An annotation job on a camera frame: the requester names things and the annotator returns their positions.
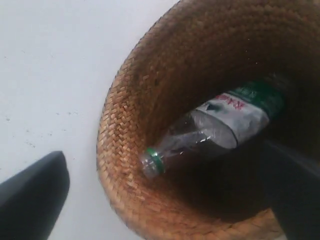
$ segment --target bottle label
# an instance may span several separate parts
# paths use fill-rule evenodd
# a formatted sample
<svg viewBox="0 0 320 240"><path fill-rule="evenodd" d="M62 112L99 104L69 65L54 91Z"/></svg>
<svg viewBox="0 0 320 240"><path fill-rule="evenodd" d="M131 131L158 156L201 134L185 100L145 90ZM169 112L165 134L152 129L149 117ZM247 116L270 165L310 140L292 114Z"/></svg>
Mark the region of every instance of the bottle label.
<svg viewBox="0 0 320 240"><path fill-rule="evenodd" d="M216 96L197 110L227 125L239 145L265 128L284 107L281 92L263 81L254 81Z"/></svg>

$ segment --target white surface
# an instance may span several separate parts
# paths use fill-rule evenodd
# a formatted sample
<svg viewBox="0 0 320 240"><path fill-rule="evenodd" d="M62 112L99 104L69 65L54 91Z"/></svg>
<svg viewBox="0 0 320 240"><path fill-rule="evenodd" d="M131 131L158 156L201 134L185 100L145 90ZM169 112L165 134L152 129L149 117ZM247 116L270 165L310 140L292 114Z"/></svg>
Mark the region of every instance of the white surface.
<svg viewBox="0 0 320 240"><path fill-rule="evenodd" d="M111 82L176 0L0 0L0 182L63 150L69 195L50 240L137 240L98 181Z"/></svg>

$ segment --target woven texture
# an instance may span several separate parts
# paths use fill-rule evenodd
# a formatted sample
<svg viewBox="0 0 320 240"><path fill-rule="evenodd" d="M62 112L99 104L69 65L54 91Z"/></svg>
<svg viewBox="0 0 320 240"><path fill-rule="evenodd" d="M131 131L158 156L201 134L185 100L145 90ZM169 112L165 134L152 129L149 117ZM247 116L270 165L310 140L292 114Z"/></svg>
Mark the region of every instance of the woven texture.
<svg viewBox="0 0 320 240"><path fill-rule="evenodd" d="M318 1L180 1L129 54L103 107L97 168L117 214L148 240L281 235L255 175L260 138L204 168L153 181L141 173L138 155L204 100L281 71L298 81L302 97L266 134L319 158L319 63Z"/></svg>

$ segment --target clear plastic bottle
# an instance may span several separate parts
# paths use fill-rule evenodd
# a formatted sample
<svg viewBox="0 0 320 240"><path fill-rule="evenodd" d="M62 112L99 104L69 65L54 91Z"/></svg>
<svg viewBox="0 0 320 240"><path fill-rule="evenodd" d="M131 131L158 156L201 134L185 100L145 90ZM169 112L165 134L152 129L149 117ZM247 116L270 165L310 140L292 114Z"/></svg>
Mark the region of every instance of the clear plastic bottle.
<svg viewBox="0 0 320 240"><path fill-rule="evenodd" d="M184 115L148 147L140 156L142 170L151 179L225 154L258 134L295 98L292 81L275 73L222 93Z"/></svg>

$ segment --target black object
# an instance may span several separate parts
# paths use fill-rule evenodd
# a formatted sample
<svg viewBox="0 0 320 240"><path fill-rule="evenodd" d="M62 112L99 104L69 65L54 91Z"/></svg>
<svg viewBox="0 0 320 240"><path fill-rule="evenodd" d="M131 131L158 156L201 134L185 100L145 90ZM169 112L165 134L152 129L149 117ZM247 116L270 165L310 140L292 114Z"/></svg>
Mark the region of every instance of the black object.
<svg viewBox="0 0 320 240"><path fill-rule="evenodd" d="M69 187L66 159L60 151L0 184L0 240L47 239Z"/></svg>
<svg viewBox="0 0 320 240"><path fill-rule="evenodd" d="M320 240L320 167L296 151L266 142L260 176L288 240Z"/></svg>

